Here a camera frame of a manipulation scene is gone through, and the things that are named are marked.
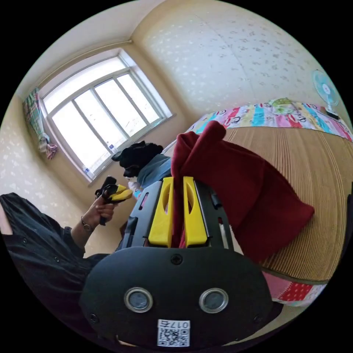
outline black shirt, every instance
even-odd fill
[[[15,193],[1,195],[0,203],[13,230],[3,240],[28,287],[67,326],[93,334],[78,302],[87,275],[108,254],[83,258],[71,228],[62,228]]]

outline bamboo mat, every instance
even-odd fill
[[[325,132],[270,127],[227,129],[225,140],[266,159],[300,199],[315,208],[300,235],[261,264],[264,270],[291,280],[327,282],[338,265],[345,237],[353,143]],[[173,149],[166,155],[172,156]]]

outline person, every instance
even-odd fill
[[[100,218],[112,219],[115,206],[100,196],[73,228],[62,228],[27,199],[0,196],[0,233],[15,267],[42,304],[83,336],[94,335],[78,304],[85,279],[109,255],[84,258],[85,246]]]

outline bed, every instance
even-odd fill
[[[227,129],[226,141],[262,156],[302,201],[314,206],[315,215],[301,234],[261,263],[274,300],[309,304],[341,258],[353,181],[352,132],[323,107],[286,98],[206,114],[188,131],[200,134],[211,120]],[[174,146],[175,141],[163,153],[172,157]]]

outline window frame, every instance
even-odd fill
[[[100,63],[102,61],[105,61],[105,60],[112,59],[114,57],[118,57],[119,60],[122,61],[122,63],[125,65],[125,68],[123,68],[121,70],[118,70],[118,71],[115,71],[113,73],[107,74],[105,76],[102,76],[99,79],[97,79],[97,80],[95,80],[95,81],[93,81],[93,82],[81,87],[80,89],[75,91],[73,94],[71,94],[69,97],[67,97],[65,100],[63,100],[60,104],[58,104],[58,106],[56,106],[50,113],[47,112],[43,100],[52,90],[54,90],[60,84],[65,82],[71,76],[73,76],[73,75],[77,74],[78,72],[86,69],[87,67],[93,66],[93,65],[98,64],[98,63]],[[121,52],[119,51],[115,55],[112,55],[112,56],[109,56],[109,57],[105,57],[105,58],[100,59],[100,60],[96,60],[93,63],[91,63],[89,65],[86,65],[85,67],[80,67],[80,69],[75,70],[75,72],[72,72],[70,75],[68,75],[64,79],[60,80],[60,82],[56,83],[53,87],[51,87],[50,90],[47,90],[47,92],[44,95],[40,96],[40,107],[41,107],[41,110],[43,111],[45,125],[47,125],[49,127],[49,131],[51,132],[51,135],[53,135],[54,141],[59,144],[59,146],[61,147],[61,149],[65,153],[65,155],[68,157],[69,161],[75,166],[76,169],[78,169],[80,174],[82,174],[86,178],[86,180],[89,181],[89,183],[92,183],[99,176],[99,174],[112,162],[111,157],[116,152],[121,151],[124,148],[130,146],[131,144],[137,142],[143,136],[145,136],[147,133],[149,133],[154,127],[156,127],[157,125],[159,125],[163,121],[165,121],[168,118],[171,118],[171,117],[173,117],[175,115],[175,114],[173,114],[171,116],[167,116],[166,112],[161,108],[160,104],[158,103],[158,101],[157,101],[158,98],[154,97],[153,94],[151,92],[149,92],[148,88],[146,87],[146,84],[144,84],[143,80],[141,80],[139,75],[136,74],[136,72],[135,72],[136,70],[134,68],[136,67],[138,70],[140,70],[139,67],[137,67],[136,65],[134,65],[134,66],[131,65],[132,63],[134,63],[134,61],[130,57],[128,57],[128,59],[130,61],[129,62],[130,65],[127,63],[126,60],[124,60],[124,58],[121,56]],[[140,109],[137,107],[137,105],[135,104],[133,99],[128,95],[128,93],[126,92],[124,87],[118,81],[118,77],[124,76],[126,74],[129,75],[132,78],[134,83],[137,85],[137,87],[140,89],[142,94],[145,96],[147,101],[151,104],[152,108],[154,109],[154,111],[158,115],[158,119],[156,119],[152,123],[148,122],[148,120],[146,119],[144,114],[140,111]],[[140,117],[142,118],[142,120],[146,124],[146,126],[144,128],[142,128],[141,130],[139,130],[137,133],[135,133],[132,136],[129,136],[126,133],[126,131],[122,128],[122,126],[119,124],[119,122],[115,119],[115,117],[112,115],[112,113],[109,111],[109,109],[106,107],[106,105],[104,104],[102,99],[99,97],[99,95],[95,91],[95,88],[97,88],[99,85],[102,85],[105,82],[110,81],[112,79],[118,85],[118,87],[121,89],[121,91],[124,93],[124,95],[127,97],[127,99],[130,101],[130,103],[132,104],[134,109],[137,111],[137,113],[140,115]],[[108,114],[110,119],[114,122],[114,124],[117,126],[117,128],[121,131],[121,133],[126,138],[126,141],[123,144],[121,144],[114,151],[109,149],[109,147],[107,146],[106,142],[98,134],[98,132],[94,129],[94,127],[88,121],[87,117],[85,117],[84,113],[81,111],[81,109],[78,107],[77,103],[75,102],[75,99],[78,96],[80,96],[81,94],[85,93],[88,90],[91,90],[91,92],[93,93],[93,95],[95,96],[95,98],[97,99],[99,104],[101,105],[101,107],[104,109],[104,111]],[[64,137],[60,133],[59,129],[57,128],[55,122],[53,121],[53,116],[58,111],[60,111],[69,102],[73,103],[73,105],[75,106],[76,110],[78,111],[78,113],[80,114],[80,116],[82,117],[84,122],[88,125],[88,127],[91,129],[91,131],[94,133],[94,135],[99,139],[99,141],[103,144],[105,149],[107,151],[109,151],[109,153],[110,153],[109,157],[104,162],[102,162],[101,165],[94,172],[86,173],[84,171],[83,163],[78,158],[76,153],[72,150],[70,145],[66,142],[66,140],[64,139]]]

